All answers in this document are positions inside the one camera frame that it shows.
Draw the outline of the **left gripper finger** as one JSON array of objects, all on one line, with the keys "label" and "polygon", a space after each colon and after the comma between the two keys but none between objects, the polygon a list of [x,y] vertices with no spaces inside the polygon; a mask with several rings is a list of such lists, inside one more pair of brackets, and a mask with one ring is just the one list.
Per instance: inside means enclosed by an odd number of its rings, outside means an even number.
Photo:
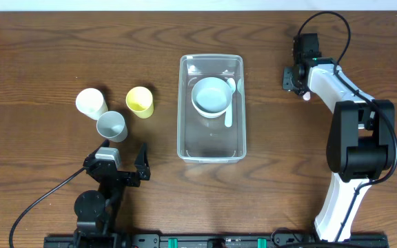
[{"label": "left gripper finger", "polygon": [[150,166],[147,159],[147,144],[142,144],[139,153],[134,162],[137,172],[150,172]]},{"label": "left gripper finger", "polygon": [[109,148],[109,146],[110,146],[110,141],[109,141],[108,139],[105,139],[105,140],[102,142],[102,144],[97,148],[97,150],[99,150],[99,149],[101,149],[101,148],[103,148],[103,147]]}]

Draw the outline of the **white bowl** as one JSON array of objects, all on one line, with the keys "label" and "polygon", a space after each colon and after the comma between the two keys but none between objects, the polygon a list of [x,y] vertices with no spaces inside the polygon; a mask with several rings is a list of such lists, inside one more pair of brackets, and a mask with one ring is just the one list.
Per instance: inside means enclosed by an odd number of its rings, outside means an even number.
[{"label": "white bowl", "polygon": [[217,118],[221,115],[223,115],[224,113],[226,113],[226,111],[228,111],[231,108],[231,104],[229,104],[224,110],[220,111],[220,112],[215,112],[215,113],[211,113],[211,112],[206,112],[204,110],[202,110],[199,105],[195,105],[193,104],[194,109],[203,117],[205,118]]}]

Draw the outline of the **grey bowl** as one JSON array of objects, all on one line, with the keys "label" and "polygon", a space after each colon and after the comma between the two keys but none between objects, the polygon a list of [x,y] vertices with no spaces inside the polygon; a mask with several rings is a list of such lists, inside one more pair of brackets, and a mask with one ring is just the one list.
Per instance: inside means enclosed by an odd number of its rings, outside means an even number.
[{"label": "grey bowl", "polygon": [[206,112],[220,112],[230,104],[231,89],[226,81],[216,77],[199,80],[192,88],[192,104]]}]

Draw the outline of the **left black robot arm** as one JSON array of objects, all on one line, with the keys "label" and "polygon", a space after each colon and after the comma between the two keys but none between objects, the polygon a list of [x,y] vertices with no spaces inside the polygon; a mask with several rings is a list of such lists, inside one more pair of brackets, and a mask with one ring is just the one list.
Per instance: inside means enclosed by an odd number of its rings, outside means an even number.
[{"label": "left black robot arm", "polygon": [[109,140],[89,154],[83,169],[99,183],[97,190],[83,192],[76,199],[76,246],[120,247],[127,242],[126,235],[115,231],[115,220],[126,187],[139,187],[142,180],[151,176],[147,159],[147,145],[142,144],[134,162],[134,172],[120,171],[121,157],[117,148],[110,147]]}]

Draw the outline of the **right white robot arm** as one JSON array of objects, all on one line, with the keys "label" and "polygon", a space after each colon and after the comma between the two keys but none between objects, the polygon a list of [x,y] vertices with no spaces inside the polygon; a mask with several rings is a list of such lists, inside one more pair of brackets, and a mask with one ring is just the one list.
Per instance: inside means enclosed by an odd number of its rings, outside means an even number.
[{"label": "right white robot arm", "polygon": [[314,224],[320,240],[348,240],[364,195],[396,160],[394,104],[362,92],[332,58],[313,50],[294,53],[283,89],[305,100],[315,93],[333,114],[326,147],[332,177]]}]

